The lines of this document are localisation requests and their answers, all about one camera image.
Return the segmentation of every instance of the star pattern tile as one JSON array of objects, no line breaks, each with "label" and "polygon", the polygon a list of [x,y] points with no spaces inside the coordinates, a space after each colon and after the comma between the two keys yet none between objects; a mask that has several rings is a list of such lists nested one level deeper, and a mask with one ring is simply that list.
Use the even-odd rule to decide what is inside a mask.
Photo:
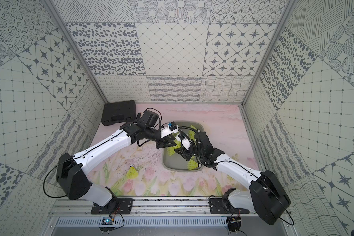
[{"label": "star pattern tile", "polygon": [[209,24],[203,75],[254,76],[275,26],[262,23]]}]

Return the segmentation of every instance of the black cable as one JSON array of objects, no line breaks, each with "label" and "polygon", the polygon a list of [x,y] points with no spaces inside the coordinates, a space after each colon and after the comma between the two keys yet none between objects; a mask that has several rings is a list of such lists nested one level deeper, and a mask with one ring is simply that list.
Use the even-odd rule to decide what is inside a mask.
[{"label": "black cable", "polygon": [[[236,163],[236,162],[233,162],[233,161],[230,161],[230,160],[222,160],[220,162],[216,162],[216,163],[221,163],[221,162],[231,162],[231,163],[235,163],[236,165],[240,166],[241,168],[243,168],[244,170],[246,170],[247,172],[249,172],[251,175],[255,176],[254,174],[252,174],[249,170],[247,170],[245,167],[243,167],[242,165],[240,165],[239,163]],[[293,221],[293,223],[289,223],[287,221],[285,221],[284,219],[282,219],[281,217],[279,217],[279,219],[281,219],[282,221],[286,222],[287,224],[289,225],[295,225],[295,222],[294,222],[294,219],[292,218],[292,216],[290,215],[290,213],[288,212],[288,210],[285,208],[285,206],[282,204],[282,202],[278,199],[278,197],[275,195],[275,193],[271,190],[271,188],[260,178],[260,177],[257,177],[258,179],[261,180],[261,182],[266,186],[268,187],[268,189],[270,189],[271,193],[274,195],[274,197],[278,200],[278,202],[281,204],[281,206],[283,207],[283,209],[287,212],[288,216],[290,217],[290,219]]]},{"label": "black cable", "polygon": [[121,214],[121,213],[118,213],[118,214],[120,214],[120,215],[121,215],[122,220],[123,220],[123,224],[122,224],[121,226],[119,226],[118,228],[115,228],[114,230],[117,230],[117,229],[122,228],[122,227],[124,226],[124,219],[123,219],[123,216],[122,216],[122,214]]},{"label": "black cable", "polygon": [[147,141],[145,141],[144,143],[142,143],[142,144],[140,144],[140,145],[139,145],[139,140],[138,140],[138,142],[137,142],[137,144],[138,144],[138,147],[141,147],[141,146],[143,146],[143,144],[145,144],[145,143],[147,143],[147,142],[149,142],[149,141],[151,141],[151,140],[147,140]]},{"label": "black cable", "polygon": [[[113,138],[117,137],[118,135],[122,134],[122,132],[123,132],[123,130],[122,130],[119,134],[115,135],[114,137],[112,137],[112,138],[110,138],[110,139],[113,139]],[[92,148],[91,150],[87,151],[86,153],[84,153],[83,155],[81,155],[81,156],[79,156],[79,157],[77,157],[77,158],[72,158],[72,159],[66,160],[66,161],[64,161],[64,162],[62,162],[62,163],[59,163],[59,164],[57,164],[56,166],[54,166],[54,167],[47,173],[47,175],[46,175],[46,176],[44,177],[44,179],[43,179],[43,192],[44,192],[44,194],[45,194],[46,196],[48,196],[48,197],[51,197],[51,198],[66,197],[67,195],[60,196],[60,197],[53,197],[53,196],[50,196],[50,195],[48,195],[48,194],[46,193],[46,189],[45,189],[44,186],[45,186],[45,184],[46,184],[47,176],[49,176],[49,174],[50,174],[55,168],[57,168],[58,166],[60,166],[61,164],[66,163],[66,162],[73,161],[73,160],[78,159],[78,158],[81,158],[81,157],[85,156],[86,154],[88,154],[90,151],[94,150],[95,148],[98,148],[98,147],[101,146],[102,144],[100,144],[100,145],[98,145],[98,146]]]},{"label": "black cable", "polygon": [[[230,236],[230,233],[229,233],[229,231],[230,231],[230,230],[229,230],[229,224],[230,224],[230,223],[231,223],[231,221],[229,221],[229,222],[227,223],[227,227],[228,227],[228,229],[227,229],[227,234],[228,234],[228,236]],[[236,232],[241,232],[241,233],[245,234],[246,236],[248,236],[244,231],[236,230]]]}]

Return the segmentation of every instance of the pink flower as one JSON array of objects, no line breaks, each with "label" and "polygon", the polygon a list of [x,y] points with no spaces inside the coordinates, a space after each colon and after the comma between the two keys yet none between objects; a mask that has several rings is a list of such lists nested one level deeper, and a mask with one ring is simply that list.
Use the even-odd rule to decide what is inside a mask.
[{"label": "pink flower", "polygon": [[129,179],[129,180],[127,180],[127,182],[123,185],[123,190],[125,191],[125,192],[129,192],[129,191],[131,191],[132,190],[132,184],[133,184],[133,180],[132,179]]},{"label": "pink flower", "polygon": [[222,187],[222,193],[225,193],[230,188],[232,188],[231,185],[226,185],[226,186]]},{"label": "pink flower", "polygon": [[144,177],[146,177],[147,181],[152,180],[154,175],[155,175],[155,170],[152,168],[147,169],[146,172],[144,173]]},{"label": "pink flower", "polygon": [[214,189],[216,188],[215,179],[210,178],[210,179],[208,180],[208,187],[209,187],[209,189],[211,189],[211,190],[214,190]]},{"label": "pink flower", "polygon": [[191,191],[193,187],[195,186],[195,180],[192,177],[189,177],[185,182],[183,183],[183,188],[186,191]]},{"label": "pink flower", "polygon": [[160,173],[158,179],[159,179],[159,182],[163,185],[165,184],[166,181],[168,181],[170,179],[170,176],[171,176],[171,173],[170,171],[163,171]]},{"label": "pink flower", "polygon": [[176,183],[172,183],[171,185],[169,185],[169,193],[172,196],[177,196],[179,189],[180,188],[179,188],[178,184],[176,184]]},{"label": "pink flower", "polygon": [[135,194],[141,196],[146,190],[146,185],[143,182],[135,184]]}]

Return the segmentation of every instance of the vented metal panel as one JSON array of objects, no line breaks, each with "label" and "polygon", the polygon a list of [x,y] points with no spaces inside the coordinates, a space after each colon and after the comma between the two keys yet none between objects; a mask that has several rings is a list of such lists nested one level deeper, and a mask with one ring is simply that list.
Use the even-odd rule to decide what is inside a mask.
[{"label": "vented metal panel", "polygon": [[[60,217],[57,227],[97,227],[101,226],[104,217]],[[189,226],[206,226],[217,227],[227,226],[227,217],[225,216],[180,216],[180,217],[152,217],[152,216],[124,216],[124,226],[126,227],[189,227]],[[123,225],[121,217],[115,217],[113,225],[103,225],[103,227],[118,227]]]}]

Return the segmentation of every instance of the black plastic case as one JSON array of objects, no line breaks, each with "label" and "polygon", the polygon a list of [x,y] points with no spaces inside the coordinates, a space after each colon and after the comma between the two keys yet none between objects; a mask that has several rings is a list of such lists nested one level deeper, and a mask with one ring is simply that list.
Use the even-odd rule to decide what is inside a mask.
[{"label": "black plastic case", "polygon": [[101,123],[104,126],[135,120],[135,102],[119,101],[107,103],[104,106]]}]

